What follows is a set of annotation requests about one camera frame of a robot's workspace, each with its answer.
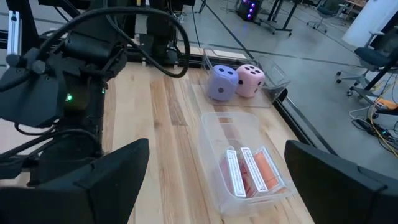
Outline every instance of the desk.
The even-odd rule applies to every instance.
[[[192,54],[200,52],[192,48]],[[203,173],[197,157],[201,114],[244,111],[256,115],[267,147],[282,157],[286,140],[296,136],[275,108],[209,104],[198,85],[203,75],[203,70],[190,68],[183,78],[172,79],[156,68],[128,63],[109,81],[104,150],[110,152],[139,138],[148,138],[150,145],[146,177],[129,223],[313,223],[299,195],[276,203],[257,217],[221,219],[201,181]],[[0,133],[14,132],[8,122],[0,124]],[[13,139],[1,139],[6,144],[0,145],[0,151],[27,138],[16,134]]]
[[[366,1],[362,1],[362,0],[360,0],[360,1],[358,1],[358,0],[345,0],[345,2],[347,2],[347,3],[350,4],[351,6],[350,6],[349,9],[348,9],[347,16],[344,18],[344,21],[347,20],[347,18],[348,18],[348,16],[349,16],[350,12],[354,9],[355,6],[358,6],[358,7],[360,7],[360,8],[363,8],[363,7],[365,7],[365,5],[366,5]]]
[[[255,22],[255,23],[257,23],[258,25],[261,25],[262,23],[266,23],[269,27],[271,27],[272,35],[275,35],[276,31],[284,31],[284,32],[289,32],[289,36],[291,36],[293,30],[288,29],[287,25],[289,24],[290,19],[292,18],[294,11],[296,10],[297,5],[299,4],[299,2],[297,0],[295,0],[294,5],[293,5],[292,9],[290,10],[289,15],[287,16],[286,21],[282,28],[276,28],[276,26],[271,23],[271,21],[275,22],[275,20],[273,18],[279,13],[279,10],[282,7],[283,1],[284,0],[275,0],[274,5],[272,6],[271,12],[268,15],[268,18],[266,20],[259,19],[259,21]]]

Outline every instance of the plastic bin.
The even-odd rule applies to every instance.
[[[233,69],[237,69],[240,65],[251,64],[260,68],[265,74],[265,80],[260,89],[254,97],[244,98],[235,94],[229,101],[218,101],[213,99],[207,94],[209,81],[212,80],[214,74],[213,67],[216,65],[227,65]],[[200,80],[200,85],[204,94],[207,96],[208,101],[213,105],[227,105],[227,106],[252,106],[252,107],[270,107],[271,104],[278,98],[286,86],[290,83],[286,74],[281,68],[276,65],[269,57],[260,56],[254,60],[248,60],[238,57],[229,57],[222,55],[220,52],[212,49],[203,50],[203,69],[206,71],[207,76]]]
[[[220,169],[227,149],[249,147],[253,154],[265,147],[277,169],[283,186],[253,198],[235,197],[226,185]],[[283,158],[273,147],[267,147],[259,135],[259,121],[249,113],[204,113],[198,142],[198,155],[213,204],[224,216],[255,215],[275,202],[296,193]]]

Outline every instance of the green led light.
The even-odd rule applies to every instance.
[[[69,101],[71,101],[72,99],[73,99],[72,95],[68,93],[68,94],[67,94],[66,102],[69,102]]]

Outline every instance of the purple dice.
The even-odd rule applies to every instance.
[[[208,80],[207,95],[215,100],[230,100],[238,87],[238,73],[224,65],[213,67],[213,75]]]

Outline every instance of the pink dice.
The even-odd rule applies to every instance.
[[[241,65],[236,71],[239,75],[236,93],[243,97],[254,97],[266,78],[264,72],[253,65]]]

